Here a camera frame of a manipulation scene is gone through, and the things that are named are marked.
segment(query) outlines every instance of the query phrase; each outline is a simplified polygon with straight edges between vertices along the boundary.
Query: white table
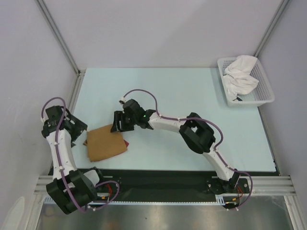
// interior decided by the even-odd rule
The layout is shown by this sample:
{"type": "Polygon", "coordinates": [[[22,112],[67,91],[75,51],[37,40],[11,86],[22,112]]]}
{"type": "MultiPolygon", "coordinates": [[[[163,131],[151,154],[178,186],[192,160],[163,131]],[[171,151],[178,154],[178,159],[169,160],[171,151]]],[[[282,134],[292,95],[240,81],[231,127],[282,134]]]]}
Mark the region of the white table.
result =
{"type": "MultiPolygon", "coordinates": [[[[74,115],[88,130],[113,122],[113,112],[121,110],[119,99],[131,89],[152,92],[163,115],[186,117],[191,112],[216,123],[224,133],[219,149],[226,160],[239,170],[274,172],[275,166],[264,128],[256,107],[230,108],[226,105],[217,69],[204,68],[118,68],[87,69],[74,115]]],[[[154,109],[153,99],[143,92],[133,98],[146,109],[154,109]]],[[[77,139],[73,155],[78,168],[125,170],[213,171],[206,159],[192,152],[183,138],[164,130],[136,127],[123,133],[130,143],[128,151],[99,162],[90,162],[77,139]]],[[[220,136],[215,130],[217,141],[220,136]]]]}

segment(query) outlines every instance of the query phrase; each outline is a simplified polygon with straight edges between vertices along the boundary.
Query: wall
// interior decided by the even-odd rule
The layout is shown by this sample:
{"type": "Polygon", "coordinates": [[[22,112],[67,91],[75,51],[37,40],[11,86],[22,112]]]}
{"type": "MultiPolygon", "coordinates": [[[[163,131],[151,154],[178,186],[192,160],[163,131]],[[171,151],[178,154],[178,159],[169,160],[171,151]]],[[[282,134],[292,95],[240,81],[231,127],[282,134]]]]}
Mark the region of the wall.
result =
{"type": "Polygon", "coordinates": [[[307,213],[307,1],[294,0],[260,56],[275,102],[261,107],[277,162],[307,213]]]}
{"type": "Polygon", "coordinates": [[[46,0],[78,66],[212,67],[253,55],[281,0],[46,0]]]}
{"type": "Polygon", "coordinates": [[[1,226],[21,196],[27,212],[50,166],[40,110],[53,96],[68,99],[75,76],[34,0],[0,1],[0,35],[1,226]]]}

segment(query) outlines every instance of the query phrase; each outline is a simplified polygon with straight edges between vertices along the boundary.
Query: white basket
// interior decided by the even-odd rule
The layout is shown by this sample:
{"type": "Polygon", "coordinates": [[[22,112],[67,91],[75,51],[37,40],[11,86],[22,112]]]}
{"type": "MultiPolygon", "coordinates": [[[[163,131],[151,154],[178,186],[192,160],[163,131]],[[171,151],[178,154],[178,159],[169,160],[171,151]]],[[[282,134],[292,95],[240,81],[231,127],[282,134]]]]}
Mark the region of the white basket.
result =
{"type": "Polygon", "coordinates": [[[239,97],[242,99],[242,101],[232,101],[229,98],[223,75],[226,67],[228,67],[235,60],[236,57],[225,57],[220,58],[217,61],[228,106],[260,106],[265,103],[273,102],[275,100],[275,96],[270,86],[267,75],[265,74],[259,60],[257,60],[253,70],[250,73],[252,77],[256,78],[259,81],[257,87],[249,94],[240,95],[239,97]]]}

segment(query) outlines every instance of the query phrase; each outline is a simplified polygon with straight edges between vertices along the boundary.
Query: crumpled white cloth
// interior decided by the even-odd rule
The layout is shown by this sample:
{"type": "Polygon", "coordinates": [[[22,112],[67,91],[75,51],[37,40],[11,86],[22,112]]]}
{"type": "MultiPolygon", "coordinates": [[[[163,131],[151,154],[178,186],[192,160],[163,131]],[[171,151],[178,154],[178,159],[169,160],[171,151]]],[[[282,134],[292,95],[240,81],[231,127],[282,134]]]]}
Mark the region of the crumpled white cloth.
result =
{"type": "Polygon", "coordinates": [[[241,55],[224,71],[224,81],[231,100],[238,94],[248,94],[258,85],[258,80],[250,76],[258,59],[253,56],[241,55]]]}

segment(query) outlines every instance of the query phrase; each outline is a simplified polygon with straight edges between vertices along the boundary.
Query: metal floor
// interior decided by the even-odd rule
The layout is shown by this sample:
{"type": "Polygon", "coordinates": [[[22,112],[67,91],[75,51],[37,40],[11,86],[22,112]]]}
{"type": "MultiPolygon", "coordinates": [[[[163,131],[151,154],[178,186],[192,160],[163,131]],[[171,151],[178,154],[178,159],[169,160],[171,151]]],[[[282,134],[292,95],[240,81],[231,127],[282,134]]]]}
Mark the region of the metal floor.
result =
{"type": "Polygon", "coordinates": [[[258,196],[239,211],[221,206],[109,205],[65,215],[44,204],[36,230],[292,230],[282,196],[258,196]]]}

